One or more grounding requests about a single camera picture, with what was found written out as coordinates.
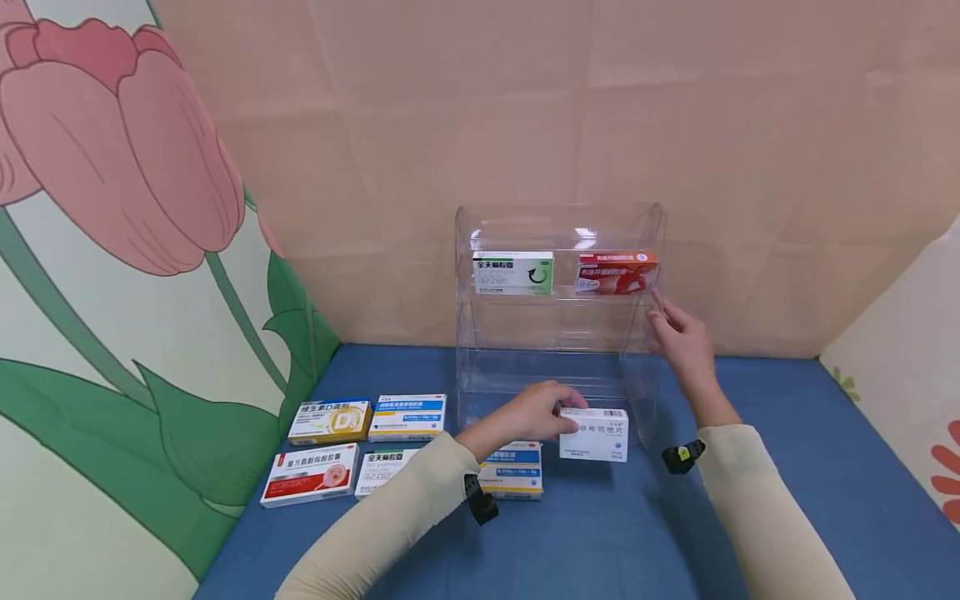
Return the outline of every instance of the red flower on box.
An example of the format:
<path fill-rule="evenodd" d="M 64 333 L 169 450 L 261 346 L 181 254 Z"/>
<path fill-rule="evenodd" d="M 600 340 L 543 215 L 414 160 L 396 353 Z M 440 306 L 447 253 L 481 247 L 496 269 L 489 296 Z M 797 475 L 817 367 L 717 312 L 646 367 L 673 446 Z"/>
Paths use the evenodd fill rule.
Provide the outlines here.
<path fill-rule="evenodd" d="M 955 420 L 948 425 L 947 430 L 953 438 L 955 444 L 960 446 L 960 420 Z M 935 445 L 930 448 L 933 458 L 944 467 L 953 471 L 957 476 L 944 477 L 943 475 L 934 475 L 930 478 L 933 488 L 940 493 L 957 496 L 956 499 L 944 502 L 944 515 L 954 523 L 960 523 L 960 455 L 943 445 Z"/>

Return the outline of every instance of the clear acrylic shelf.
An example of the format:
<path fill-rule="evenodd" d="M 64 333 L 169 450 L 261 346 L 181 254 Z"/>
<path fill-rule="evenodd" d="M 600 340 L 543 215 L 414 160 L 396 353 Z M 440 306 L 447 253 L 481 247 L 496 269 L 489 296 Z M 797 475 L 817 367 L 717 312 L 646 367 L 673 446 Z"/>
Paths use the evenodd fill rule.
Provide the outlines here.
<path fill-rule="evenodd" d="M 591 405 L 627 408 L 641 442 L 657 423 L 659 358 L 640 295 L 578 296 L 584 252 L 655 252 L 666 218 L 659 204 L 461 207 L 456 217 L 457 394 L 461 427 L 528 385 L 556 379 Z M 552 251 L 552 296 L 477 294 L 475 251 Z"/>

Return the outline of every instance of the pink wall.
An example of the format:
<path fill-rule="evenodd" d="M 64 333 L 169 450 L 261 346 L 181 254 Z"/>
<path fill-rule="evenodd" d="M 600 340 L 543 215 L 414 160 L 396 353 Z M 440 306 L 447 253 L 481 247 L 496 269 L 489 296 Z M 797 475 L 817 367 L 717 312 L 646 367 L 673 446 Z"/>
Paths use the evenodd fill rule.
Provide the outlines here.
<path fill-rule="evenodd" d="M 656 201 L 719 349 L 809 356 L 960 208 L 953 0 L 156 4 L 349 341 L 452 341 L 458 204 Z"/>

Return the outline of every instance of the left hand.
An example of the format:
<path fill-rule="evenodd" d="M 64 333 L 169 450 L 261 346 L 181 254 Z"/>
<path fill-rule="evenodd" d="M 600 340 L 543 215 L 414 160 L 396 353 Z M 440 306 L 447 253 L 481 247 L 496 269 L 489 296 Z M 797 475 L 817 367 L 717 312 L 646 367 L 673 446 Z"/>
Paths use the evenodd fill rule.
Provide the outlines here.
<path fill-rule="evenodd" d="M 517 440 L 547 440 L 573 433 L 579 425 L 554 414 L 561 406 L 588 408 L 580 392 L 556 381 L 534 384 L 457 437 L 457 442 L 483 462 L 496 450 Z"/>

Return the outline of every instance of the yellow medicine box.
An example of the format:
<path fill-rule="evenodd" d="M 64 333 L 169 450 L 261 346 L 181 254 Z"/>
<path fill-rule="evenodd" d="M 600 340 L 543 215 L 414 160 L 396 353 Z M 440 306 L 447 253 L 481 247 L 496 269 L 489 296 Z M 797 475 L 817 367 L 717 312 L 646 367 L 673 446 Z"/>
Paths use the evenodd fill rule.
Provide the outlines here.
<path fill-rule="evenodd" d="M 363 442 L 372 419 L 369 398 L 304 402 L 294 416 L 287 440 L 292 445 Z"/>

